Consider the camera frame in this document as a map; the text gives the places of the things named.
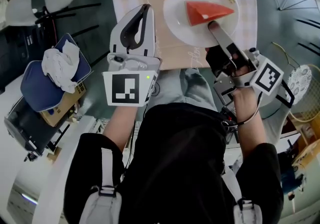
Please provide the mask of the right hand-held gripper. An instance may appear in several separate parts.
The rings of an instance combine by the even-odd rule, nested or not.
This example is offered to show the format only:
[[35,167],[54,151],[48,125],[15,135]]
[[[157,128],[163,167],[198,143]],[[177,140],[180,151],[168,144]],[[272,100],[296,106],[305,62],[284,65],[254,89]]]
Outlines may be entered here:
[[[218,22],[210,22],[208,29],[218,45],[206,49],[205,59],[217,77],[213,88],[221,102],[229,103],[237,89],[252,87],[257,96],[262,93],[262,104],[271,103],[279,92],[284,72],[259,50],[240,50]],[[242,67],[249,72],[233,77]]]

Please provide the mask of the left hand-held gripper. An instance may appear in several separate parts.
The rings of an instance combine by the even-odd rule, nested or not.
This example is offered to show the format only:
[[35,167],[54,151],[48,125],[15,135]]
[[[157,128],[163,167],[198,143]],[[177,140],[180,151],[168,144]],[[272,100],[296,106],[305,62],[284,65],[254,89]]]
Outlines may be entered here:
[[152,57],[155,36],[150,4],[132,9],[112,29],[108,71],[102,73],[109,106],[143,107],[149,102],[162,63]]

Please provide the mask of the red watermelon slice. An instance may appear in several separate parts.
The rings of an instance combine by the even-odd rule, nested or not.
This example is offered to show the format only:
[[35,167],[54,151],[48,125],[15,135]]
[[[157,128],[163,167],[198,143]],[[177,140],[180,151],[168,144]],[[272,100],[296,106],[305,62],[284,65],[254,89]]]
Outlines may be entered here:
[[189,25],[192,27],[223,18],[235,12],[224,5],[207,1],[189,0],[185,1],[184,5]]

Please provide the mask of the white round plate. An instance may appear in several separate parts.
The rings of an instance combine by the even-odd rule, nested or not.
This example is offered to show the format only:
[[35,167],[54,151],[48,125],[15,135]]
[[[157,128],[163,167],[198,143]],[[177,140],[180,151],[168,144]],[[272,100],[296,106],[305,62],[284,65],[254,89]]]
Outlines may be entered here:
[[190,26],[185,9],[185,1],[211,2],[233,9],[233,14],[213,21],[218,22],[229,36],[235,32],[240,18],[240,7],[237,0],[164,0],[164,20],[172,34],[185,44],[203,48],[218,45],[218,42],[208,29],[208,24],[211,21]]

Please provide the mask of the person's right forearm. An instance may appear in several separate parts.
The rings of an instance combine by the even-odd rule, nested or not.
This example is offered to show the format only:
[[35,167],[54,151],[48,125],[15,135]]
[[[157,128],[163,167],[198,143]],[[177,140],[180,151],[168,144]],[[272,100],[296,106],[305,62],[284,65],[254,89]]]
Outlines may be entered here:
[[244,158],[248,157],[258,145],[267,142],[263,121],[259,113],[251,121],[238,126],[238,140]]

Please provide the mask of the person's left forearm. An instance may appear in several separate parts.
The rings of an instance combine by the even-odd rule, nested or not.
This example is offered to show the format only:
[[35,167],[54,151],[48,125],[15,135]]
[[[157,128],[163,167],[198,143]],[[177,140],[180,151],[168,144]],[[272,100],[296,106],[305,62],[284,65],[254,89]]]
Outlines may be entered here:
[[117,106],[103,130],[103,135],[109,138],[122,152],[134,129],[138,107]]

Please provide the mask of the person's right hand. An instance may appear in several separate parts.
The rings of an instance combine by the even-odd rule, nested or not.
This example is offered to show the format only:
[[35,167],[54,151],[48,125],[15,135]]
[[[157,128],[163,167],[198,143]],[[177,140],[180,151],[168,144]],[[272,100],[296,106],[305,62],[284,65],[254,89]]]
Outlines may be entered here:
[[257,96],[252,87],[238,88],[233,93],[236,119],[238,123],[250,119],[257,110]]

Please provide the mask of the person's right leg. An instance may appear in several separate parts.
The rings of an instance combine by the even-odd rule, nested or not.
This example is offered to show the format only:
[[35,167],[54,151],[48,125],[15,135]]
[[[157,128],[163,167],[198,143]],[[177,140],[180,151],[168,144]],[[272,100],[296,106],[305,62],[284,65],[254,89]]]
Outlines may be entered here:
[[181,102],[216,112],[217,107],[210,86],[199,70],[197,68],[182,69],[181,75],[186,86]]

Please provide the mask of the person's leg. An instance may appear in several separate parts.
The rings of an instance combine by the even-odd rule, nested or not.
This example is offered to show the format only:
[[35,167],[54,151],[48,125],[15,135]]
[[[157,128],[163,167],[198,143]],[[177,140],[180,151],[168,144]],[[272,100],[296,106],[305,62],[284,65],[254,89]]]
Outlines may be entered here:
[[184,101],[180,75],[180,69],[162,70],[159,73],[156,81],[159,85],[159,93],[150,98],[148,108]]
[[186,86],[181,102],[216,112],[217,107],[210,86],[199,70],[197,68],[182,69],[181,75]]

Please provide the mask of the person's left leg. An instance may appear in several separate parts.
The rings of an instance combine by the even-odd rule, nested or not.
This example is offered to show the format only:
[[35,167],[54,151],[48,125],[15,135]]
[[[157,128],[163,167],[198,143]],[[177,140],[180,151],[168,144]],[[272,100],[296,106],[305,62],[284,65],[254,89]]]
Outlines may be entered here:
[[159,85],[159,93],[150,98],[148,108],[184,101],[180,75],[180,69],[162,70],[159,73],[156,81]]

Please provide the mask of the crumpled white cloth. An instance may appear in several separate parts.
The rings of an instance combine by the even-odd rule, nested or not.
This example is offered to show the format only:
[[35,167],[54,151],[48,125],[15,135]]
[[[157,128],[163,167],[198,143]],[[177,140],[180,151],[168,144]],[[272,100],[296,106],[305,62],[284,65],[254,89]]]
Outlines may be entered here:
[[62,51],[56,48],[47,49],[41,62],[43,74],[49,76],[55,85],[64,92],[73,94],[76,82],[72,81],[80,62],[80,49],[65,41]]

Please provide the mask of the floral round cushion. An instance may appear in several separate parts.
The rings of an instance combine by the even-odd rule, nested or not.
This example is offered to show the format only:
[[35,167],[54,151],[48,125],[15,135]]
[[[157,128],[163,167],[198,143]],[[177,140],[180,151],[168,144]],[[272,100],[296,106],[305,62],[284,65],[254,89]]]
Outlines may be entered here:
[[308,65],[295,68],[289,75],[287,85],[294,95],[293,105],[296,105],[306,94],[312,79],[312,71]]

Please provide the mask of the brown cardboard box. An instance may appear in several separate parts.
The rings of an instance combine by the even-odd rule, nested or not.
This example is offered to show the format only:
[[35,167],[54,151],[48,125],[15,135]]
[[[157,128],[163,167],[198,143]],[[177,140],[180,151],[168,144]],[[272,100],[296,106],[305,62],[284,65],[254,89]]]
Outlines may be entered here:
[[58,122],[62,120],[65,114],[78,103],[79,99],[86,93],[84,83],[80,83],[74,93],[65,92],[61,102],[52,109],[40,112],[41,117],[51,127],[57,126]]

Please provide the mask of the person's black shirt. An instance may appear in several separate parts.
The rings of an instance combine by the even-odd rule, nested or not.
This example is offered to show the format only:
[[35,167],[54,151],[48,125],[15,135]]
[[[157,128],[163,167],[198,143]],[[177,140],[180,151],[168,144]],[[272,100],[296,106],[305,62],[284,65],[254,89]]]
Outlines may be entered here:
[[[129,167],[103,134],[84,133],[72,159],[63,213],[80,224],[90,195],[102,187],[102,151],[112,152],[119,224],[234,224],[237,200],[226,186],[227,129],[216,111],[188,103],[150,108],[141,123]],[[236,173],[242,197],[261,209],[262,224],[278,224],[284,205],[278,154],[259,144]]]

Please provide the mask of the white counter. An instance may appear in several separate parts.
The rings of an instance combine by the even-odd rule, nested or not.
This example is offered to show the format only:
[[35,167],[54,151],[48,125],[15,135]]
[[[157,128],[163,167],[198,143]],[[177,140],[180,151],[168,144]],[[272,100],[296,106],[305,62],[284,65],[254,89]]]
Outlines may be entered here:
[[22,162],[6,205],[12,224],[68,224],[63,213],[65,184],[80,135],[97,132],[101,122],[83,116],[62,137],[56,154]]

